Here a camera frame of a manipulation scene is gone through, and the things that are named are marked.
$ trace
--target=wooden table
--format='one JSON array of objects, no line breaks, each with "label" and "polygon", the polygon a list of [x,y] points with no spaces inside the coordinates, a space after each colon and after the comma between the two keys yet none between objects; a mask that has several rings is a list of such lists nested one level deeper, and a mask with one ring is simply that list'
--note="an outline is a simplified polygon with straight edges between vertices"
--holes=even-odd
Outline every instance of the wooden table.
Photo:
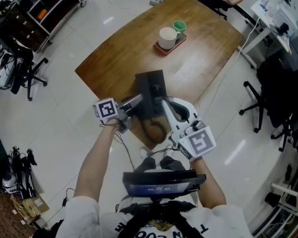
[{"label": "wooden table", "polygon": [[[187,24],[188,37],[169,55],[163,56],[153,44],[159,30],[172,27],[175,20]],[[194,104],[241,40],[242,35],[233,26],[202,3],[166,0],[109,37],[82,62],[76,73],[99,99],[122,100],[137,94],[135,74],[163,69],[168,96]],[[158,120],[168,127],[165,118]],[[131,131],[149,149],[156,146],[145,136],[138,118],[132,118]],[[161,137],[156,128],[149,131],[155,138]]]}]

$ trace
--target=tiled floor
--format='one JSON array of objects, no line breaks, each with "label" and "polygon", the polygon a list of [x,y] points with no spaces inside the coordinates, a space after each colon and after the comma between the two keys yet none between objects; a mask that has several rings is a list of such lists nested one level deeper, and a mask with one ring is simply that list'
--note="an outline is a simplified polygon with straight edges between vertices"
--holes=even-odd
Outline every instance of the tiled floor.
[{"label": "tiled floor", "polygon": [[[148,0],[87,0],[87,6],[69,19],[53,44],[36,56],[37,60],[49,59],[39,72],[48,80],[48,86],[36,84],[32,102],[27,101],[25,89],[16,96],[0,91],[0,138],[7,151],[14,145],[21,151],[33,149],[38,163],[33,167],[36,188],[50,206],[43,214],[45,220],[61,208],[66,189],[75,188],[80,165],[100,132],[91,106],[97,97],[75,74],[75,69],[110,35],[149,8]],[[249,33],[251,29],[234,10],[228,14],[233,26],[243,34]],[[262,130],[255,134],[257,111],[242,117],[238,114],[253,101],[243,81],[248,80],[257,90],[260,84],[243,57],[234,63],[236,56],[237,52],[196,108],[217,140],[217,148],[205,160],[228,203],[243,208],[253,231],[271,211],[264,202],[270,183],[282,180],[287,164],[296,163],[298,156],[290,147],[285,153],[278,151],[279,142],[270,140],[273,128],[266,115]],[[123,138],[138,165],[142,143],[129,131]],[[175,157],[188,167],[184,156],[176,153]],[[130,170],[125,149],[114,141],[100,197],[101,213],[114,211],[115,204],[126,195],[121,177],[122,172]],[[63,216],[62,209],[49,226]]]}]

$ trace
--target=person's right arm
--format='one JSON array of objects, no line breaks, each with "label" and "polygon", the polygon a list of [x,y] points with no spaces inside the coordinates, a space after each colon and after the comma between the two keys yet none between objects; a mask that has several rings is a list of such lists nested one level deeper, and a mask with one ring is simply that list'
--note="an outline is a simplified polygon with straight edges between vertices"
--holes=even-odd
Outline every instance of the person's right arm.
[{"label": "person's right arm", "polygon": [[213,209],[219,205],[226,205],[225,195],[205,161],[202,158],[197,159],[191,162],[191,168],[196,171],[197,175],[205,174],[207,177],[206,181],[200,185],[200,190],[198,191],[199,200],[203,207]]}]

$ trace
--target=shirt sleeve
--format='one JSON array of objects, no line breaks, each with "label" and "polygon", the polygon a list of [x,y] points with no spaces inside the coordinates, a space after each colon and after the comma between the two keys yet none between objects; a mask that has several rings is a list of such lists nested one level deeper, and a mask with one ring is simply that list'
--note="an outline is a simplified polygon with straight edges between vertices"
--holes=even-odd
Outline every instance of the shirt sleeve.
[{"label": "shirt sleeve", "polygon": [[99,206],[96,200],[87,196],[72,198],[65,208],[65,219],[56,238],[88,237],[90,229],[99,226]]},{"label": "shirt sleeve", "polygon": [[244,218],[243,210],[235,205],[219,205],[212,209],[215,216],[221,217],[241,237],[252,237]]}]

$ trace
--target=green cup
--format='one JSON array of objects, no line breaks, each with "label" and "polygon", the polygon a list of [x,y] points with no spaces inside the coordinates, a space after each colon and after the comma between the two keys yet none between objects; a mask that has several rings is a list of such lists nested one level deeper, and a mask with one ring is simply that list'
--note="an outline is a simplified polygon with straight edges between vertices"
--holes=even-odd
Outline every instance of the green cup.
[{"label": "green cup", "polygon": [[174,29],[175,31],[181,33],[181,38],[182,38],[185,29],[187,29],[187,25],[186,25],[184,22],[180,21],[180,20],[174,21],[174,22],[172,23],[172,25],[173,25],[173,29]]}]

